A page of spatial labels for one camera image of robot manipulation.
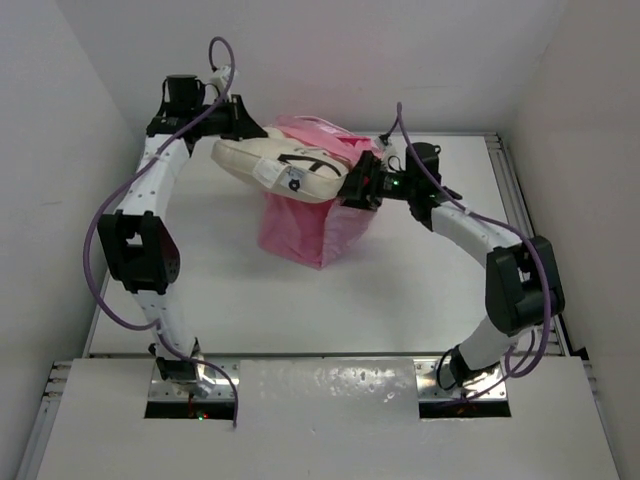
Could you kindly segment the pink satin pillowcase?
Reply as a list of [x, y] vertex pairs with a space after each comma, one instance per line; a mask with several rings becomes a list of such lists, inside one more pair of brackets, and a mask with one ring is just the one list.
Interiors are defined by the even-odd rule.
[[[353, 168], [365, 151], [381, 154], [371, 138], [314, 116], [280, 115], [273, 126], [305, 146], [327, 150], [331, 159]], [[374, 211], [343, 206], [338, 199], [311, 204], [267, 193], [258, 234], [265, 251], [322, 269], [342, 256], [368, 230]]]

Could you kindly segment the cream pillow with bear print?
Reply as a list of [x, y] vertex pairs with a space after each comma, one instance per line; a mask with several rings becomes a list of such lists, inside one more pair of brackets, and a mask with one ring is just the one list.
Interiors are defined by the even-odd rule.
[[306, 145], [275, 128], [266, 137], [218, 139], [211, 158], [225, 172], [266, 193], [319, 204], [335, 199], [351, 163], [329, 150]]

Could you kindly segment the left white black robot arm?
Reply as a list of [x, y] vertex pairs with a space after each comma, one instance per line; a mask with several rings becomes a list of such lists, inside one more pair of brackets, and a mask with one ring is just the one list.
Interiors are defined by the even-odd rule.
[[231, 82], [229, 68], [216, 71], [209, 82], [216, 98], [208, 105], [208, 84], [197, 76], [170, 75], [164, 80], [161, 105], [146, 128], [135, 179], [114, 212], [101, 214], [97, 222], [109, 272], [135, 300], [144, 328], [153, 335], [150, 352], [161, 378], [204, 392], [214, 387], [216, 373], [205, 365], [173, 289], [181, 258], [165, 216], [180, 171], [199, 140], [266, 134], [241, 97], [231, 94]]

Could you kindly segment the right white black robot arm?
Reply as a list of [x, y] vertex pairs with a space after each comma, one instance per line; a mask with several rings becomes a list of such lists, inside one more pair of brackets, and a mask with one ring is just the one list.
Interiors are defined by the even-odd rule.
[[345, 206], [371, 211], [385, 199], [404, 201], [418, 223], [483, 267], [486, 316], [437, 368], [439, 388], [451, 390], [495, 368], [523, 333], [537, 326], [548, 333], [566, 301], [551, 242], [472, 211], [460, 194], [442, 184], [439, 153], [437, 145], [412, 143], [405, 150], [404, 169], [394, 170], [365, 151], [338, 197]]

